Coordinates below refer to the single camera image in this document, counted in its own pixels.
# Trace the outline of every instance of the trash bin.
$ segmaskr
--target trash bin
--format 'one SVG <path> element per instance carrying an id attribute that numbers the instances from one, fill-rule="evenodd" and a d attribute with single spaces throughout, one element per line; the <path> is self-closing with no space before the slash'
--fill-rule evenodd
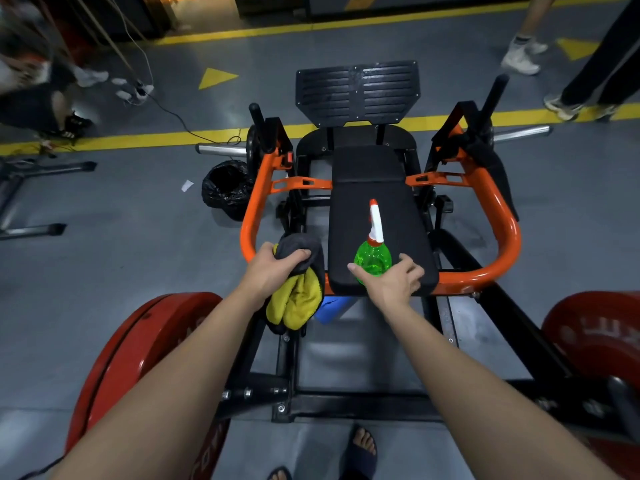
<path id="1" fill-rule="evenodd" d="M 202 201 L 222 209 L 233 220 L 242 222 L 254 181 L 245 162 L 227 160 L 216 165 L 202 181 Z"/>

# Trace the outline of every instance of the black metal base frame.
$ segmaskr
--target black metal base frame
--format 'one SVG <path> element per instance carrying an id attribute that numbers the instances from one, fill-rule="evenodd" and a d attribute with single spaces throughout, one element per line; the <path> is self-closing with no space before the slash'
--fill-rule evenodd
<path id="1" fill-rule="evenodd" d="M 36 162 L 23 161 L 20 164 L 5 161 L 0 162 L 0 221 L 6 215 L 20 186 L 27 178 L 44 177 L 46 175 L 60 175 L 76 171 L 93 171 L 97 163 L 80 162 L 62 165 L 41 166 Z M 66 224 L 47 224 L 41 226 L 0 228 L 0 240 L 17 239 L 20 237 L 35 237 L 39 235 L 61 235 Z"/>
<path id="2" fill-rule="evenodd" d="M 407 175 L 420 173 L 415 140 L 401 128 L 388 129 L 385 133 L 384 125 L 380 125 L 336 128 L 336 132 L 333 128 L 315 130 L 298 144 L 295 165 L 288 170 L 288 174 L 290 177 L 309 177 L 311 161 L 331 158 L 334 146 L 354 146 L 361 144 L 363 138 L 371 140 L 373 137 L 377 144 L 386 144 L 395 149 Z M 452 234 L 442 229 L 444 214 L 453 211 L 451 199 L 437 195 L 433 187 L 416 190 L 415 197 L 437 266 L 442 269 L 440 254 L 443 254 L 455 271 L 479 269 L 480 264 L 468 250 Z M 295 190 L 278 206 L 276 216 L 282 222 L 285 233 L 304 232 L 307 228 L 307 209 L 325 207 L 329 202 L 328 194 L 309 195 L 306 190 Z M 435 212 L 435 224 L 431 218 L 432 212 Z M 532 375 L 532 379 L 509 380 L 508 384 L 569 428 L 593 437 L 640 442 L 640 414 L 635 391 L 631 387 L 617 378 L 581 377 L 497 284 L 475 293 L 473 298 Z M 457 347 L 458 339 L 448 298 L 430 296 L 423 298 L 422 304 L 425 319 Z M 264 327 L 265 322 L 255 315 L 218 407 L 219 419 L 272 405 L 274 422 L 292 422 L 298 417 L 442 421 L 427 394 L 300 388 L 298 350 L 306 327 L 280 336 L 275 374 L 251 372 Z"/>

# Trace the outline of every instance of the white spray nozzle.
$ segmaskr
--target white spray nozzle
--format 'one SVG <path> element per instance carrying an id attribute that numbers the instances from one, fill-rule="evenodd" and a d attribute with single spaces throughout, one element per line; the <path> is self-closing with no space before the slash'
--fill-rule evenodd
<path id="1" fill-rule="evenodd" d="M 371 232 L 369 233 L 370 244 L 373 242 L 378 245 L 385 241 L 382 234 L 382 218 L 380 218 L 380 208 L 378 207 L 378 201 L 371 199 L 369 201 L 369 215 L 371 216 Z"/>

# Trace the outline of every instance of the chrome bar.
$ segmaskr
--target chrome bar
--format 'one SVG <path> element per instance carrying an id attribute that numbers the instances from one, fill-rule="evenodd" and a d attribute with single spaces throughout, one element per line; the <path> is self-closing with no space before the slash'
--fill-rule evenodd
<path id="1" fill-rule="evenodd" d="M 196 145 L 196 151 L 201 155 L 246 158 L 246 147 L 244 144 L 232 146 L 230 144 L 198 143 Z"/>
<path id="2" fill-rule="evenodd" d="M 548 136 L 551 133 L 551 126 L 540 125 L 524 128 L 521 130 L 502 131 L 493 136 L 493 142 L 511 141 L 514 139 L 527 138 L 529 136 Z"/>

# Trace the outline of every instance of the spray bottle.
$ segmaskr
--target spray bottle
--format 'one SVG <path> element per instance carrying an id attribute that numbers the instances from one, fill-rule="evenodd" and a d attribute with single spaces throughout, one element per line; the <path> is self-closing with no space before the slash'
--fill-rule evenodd
<path id="1" fill-rule="evenodd" d="M 353 262 L 361 266 L 367 273 L 379 276 L 388 270 L 392 263 L 391 253 L 385 245 L 385 239 L 382 234 L 380 209 L 375 199 L 369 201 L 369 217 L 371 220 L 371 233 L 369 233 L 369 238 L 358 248 Z"/>

